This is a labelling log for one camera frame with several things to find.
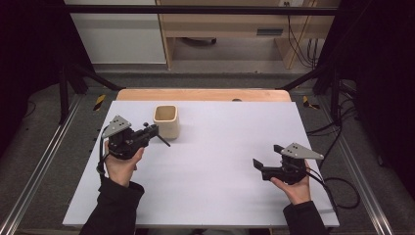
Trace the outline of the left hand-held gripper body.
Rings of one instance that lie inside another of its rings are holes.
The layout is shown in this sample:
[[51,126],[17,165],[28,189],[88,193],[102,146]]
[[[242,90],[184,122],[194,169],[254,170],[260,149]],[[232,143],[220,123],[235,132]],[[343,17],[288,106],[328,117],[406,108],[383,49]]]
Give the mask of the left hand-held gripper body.
[[104,129],[102,137],[108,140],[108,152],[120,160],[131,159],[140,148],[149,144],[149,130],[134,131],[131,123],[121,116],[115,116]]

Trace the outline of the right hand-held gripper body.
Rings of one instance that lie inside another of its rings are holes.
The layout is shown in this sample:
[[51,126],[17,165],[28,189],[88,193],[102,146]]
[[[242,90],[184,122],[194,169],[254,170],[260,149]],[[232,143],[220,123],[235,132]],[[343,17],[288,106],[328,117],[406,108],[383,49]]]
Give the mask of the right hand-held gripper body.
[[305,159],[323,160],[322,154],[316,153],[298,143],[292,143],[280,154],[282,157],[281,165],[263,166],[260,171],[263,180],[270,180],[276,177],[289,185],[301,181],[307,173]]

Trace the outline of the beige wooden pen holder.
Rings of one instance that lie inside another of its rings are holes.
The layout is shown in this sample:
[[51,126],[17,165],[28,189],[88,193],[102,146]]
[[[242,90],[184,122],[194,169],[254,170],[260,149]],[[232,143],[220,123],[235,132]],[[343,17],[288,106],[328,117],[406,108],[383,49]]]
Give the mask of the beige wooden pen holder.
[[160,136],[165,139],[176,139],[180,133],[178,108],[174,105],[156,106],[153,122],[160,129]]

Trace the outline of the person's right hand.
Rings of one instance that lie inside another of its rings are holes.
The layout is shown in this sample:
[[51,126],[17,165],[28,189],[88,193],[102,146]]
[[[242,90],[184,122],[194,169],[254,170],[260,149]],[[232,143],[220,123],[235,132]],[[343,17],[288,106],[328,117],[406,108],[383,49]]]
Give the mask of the person's right hand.
[[270,181],[286,194],[292,205],[299,205],[311,201],[308,175],[292,185],[286,184],[276,177],[272,177]]

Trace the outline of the person's left hand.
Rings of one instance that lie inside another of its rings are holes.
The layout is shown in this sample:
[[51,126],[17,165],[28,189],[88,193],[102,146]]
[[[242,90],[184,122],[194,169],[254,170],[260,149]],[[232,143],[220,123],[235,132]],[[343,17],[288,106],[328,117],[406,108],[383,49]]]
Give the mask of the person's left hand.
[[129,187],[133,172],[137,169],[137,164],[141,161],[144,154],[144,148],[140,148],[129,160],[120,160],[111,154],[105,158],[105,165],[109,179],[114,183]]

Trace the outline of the white table board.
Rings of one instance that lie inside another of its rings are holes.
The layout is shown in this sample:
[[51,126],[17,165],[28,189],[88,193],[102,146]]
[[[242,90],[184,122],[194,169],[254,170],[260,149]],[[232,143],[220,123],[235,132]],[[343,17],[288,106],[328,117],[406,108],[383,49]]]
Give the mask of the white table board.
[[153,138],[133,181],[145,193],[138,227],[281,227],[286,195],[253,162],[277,166],[273,147],[309,144],[293,102],[176,102],[179,136]]

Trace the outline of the wooden table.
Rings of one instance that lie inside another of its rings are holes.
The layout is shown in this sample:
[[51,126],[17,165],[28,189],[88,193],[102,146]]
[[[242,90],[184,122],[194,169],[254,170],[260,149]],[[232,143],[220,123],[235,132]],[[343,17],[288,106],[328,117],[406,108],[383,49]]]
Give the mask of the wooden table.
[[122,89],[117,101],[243,101],[291,102],[290,94],[275,89]]

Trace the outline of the black metal stand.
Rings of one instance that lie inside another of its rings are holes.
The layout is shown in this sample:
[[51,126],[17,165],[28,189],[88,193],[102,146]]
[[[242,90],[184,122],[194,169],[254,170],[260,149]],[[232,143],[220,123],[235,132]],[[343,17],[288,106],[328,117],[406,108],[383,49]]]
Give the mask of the black metal stand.
[[335,66],[323,64],[322,66],[319,66],[318,68],[302,75],[300,78],[297,78],[282,87],[278,87],[278,90],[291,91],[312,78],[317,79],[312,87],[312,91],[315,95],[322,95],[328,90],[328,88],[331,88],[330,118],[336,125],[339,125],[341,122],[339,105],[341,79],[340,73]]
[[102,84],[113,91],[122,90],[121,86],[118,86],[92,70],[88,70],[81,65],[72,64],[63,66],[59,71],[59,88],[60,88],[60,105],[61,105],[61,118],[59,124],[63,124],[69,117],[69,93],[68,85],[72,87],[76,94],[85,94],[88,90],[88,86],[84,81],[85,77],[89,77],[94,81]]

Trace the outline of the white cabinet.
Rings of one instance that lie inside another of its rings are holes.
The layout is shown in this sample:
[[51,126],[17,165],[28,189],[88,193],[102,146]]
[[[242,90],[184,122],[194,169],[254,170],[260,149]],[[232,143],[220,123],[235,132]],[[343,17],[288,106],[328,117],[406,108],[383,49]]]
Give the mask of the white cabinet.
[[165,64],[157,14],[71,14],[94,65]]

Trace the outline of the dark curtain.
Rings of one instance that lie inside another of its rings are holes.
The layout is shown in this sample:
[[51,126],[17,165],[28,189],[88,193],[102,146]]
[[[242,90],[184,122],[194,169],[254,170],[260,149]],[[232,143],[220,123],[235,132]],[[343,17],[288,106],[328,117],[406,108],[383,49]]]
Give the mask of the dark curtain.
[[0,157],[10,146],[28,98],[59,82],[60,59],[93,66],[65,0],[0,0]]
[[356,84],[373,144],[415,199],[415,0],[341,0],[320,61],[346,36],[336,69]]

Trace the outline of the light wooden desk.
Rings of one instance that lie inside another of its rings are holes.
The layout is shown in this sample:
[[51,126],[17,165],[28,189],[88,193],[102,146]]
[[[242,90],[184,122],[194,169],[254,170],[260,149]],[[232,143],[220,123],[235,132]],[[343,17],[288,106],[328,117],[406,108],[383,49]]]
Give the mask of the light wooden desk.
[[[245,6],[337,8],[341,0],[156,0],[159,6]],[[273,38],[286,69],[307,38],[323,40],[332,16],[161,14],[163,36],[171,38]]]

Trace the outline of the yellow-handled tool left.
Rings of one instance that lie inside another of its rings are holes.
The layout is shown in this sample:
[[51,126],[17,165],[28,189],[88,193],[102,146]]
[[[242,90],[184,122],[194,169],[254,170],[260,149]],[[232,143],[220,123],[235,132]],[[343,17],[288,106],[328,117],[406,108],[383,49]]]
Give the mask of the yellow-handled tool left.
[[97,98],[96,103],[94,105],[93,111],[99,111],[100,110],[105,98],[106,98],[106,95],[104,95],[104,94],[99,95],[99,97]]

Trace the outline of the yellow-handled tool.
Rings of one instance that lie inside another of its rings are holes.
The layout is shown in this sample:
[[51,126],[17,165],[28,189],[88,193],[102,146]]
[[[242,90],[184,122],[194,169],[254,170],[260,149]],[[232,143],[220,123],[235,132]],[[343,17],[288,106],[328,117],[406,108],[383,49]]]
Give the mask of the yellow-handled tool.
[[303,106],[306,108],[310,108],[313,110],[320,110],[319,105],[313,105],[309,103],[307,96],[302,96],[302,103],[303,103]]
[[97,98],[96,103],[94,105],[93,111],[99,111],[100,110],[105,98],[106,98],[106,95],[104,95],[104,94],[99,95],[99,97]]

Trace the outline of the yellow-handled tool right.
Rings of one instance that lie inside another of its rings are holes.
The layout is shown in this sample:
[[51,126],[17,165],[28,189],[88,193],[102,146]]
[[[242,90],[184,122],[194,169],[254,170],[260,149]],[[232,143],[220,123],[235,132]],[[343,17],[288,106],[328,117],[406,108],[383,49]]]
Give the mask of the yellow-handled tool right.
[[307,96],[302,96],[302,103],[303,103],[303,106],[306,108],[310,108],[313,110],[320,110],[319,105],[313,105],[309,103]]

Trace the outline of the aluminium rail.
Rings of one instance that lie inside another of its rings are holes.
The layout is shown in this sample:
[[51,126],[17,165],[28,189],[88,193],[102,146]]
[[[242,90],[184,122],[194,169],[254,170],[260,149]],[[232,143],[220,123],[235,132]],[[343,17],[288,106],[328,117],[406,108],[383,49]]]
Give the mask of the aluminium rail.
[[378,235],[394,235],[389,220],[384,214],[379,201],[377,200],[367,178],[357,164],[351,148],[341,133],[337,134],[341,157],[343,158],[349,175],[360,196],[361,203],[367,211],[367,214]]
[[69,130],[72,120],[76,115],[82,100],[82,95],[73,96],[72,102],[69,106],[68,116],[58,125],[52,139],[49,141],[47,148],[43,152],[36,168],[34,169],[34,172],[26,182],[23,191],[19,195],[12,210],[8,213],[6,219],[0,225],[0,235],[14,235],[17,231],[17,228],[19,227],[28,206],[39,188],[49,165],[54,160],[56,153]]

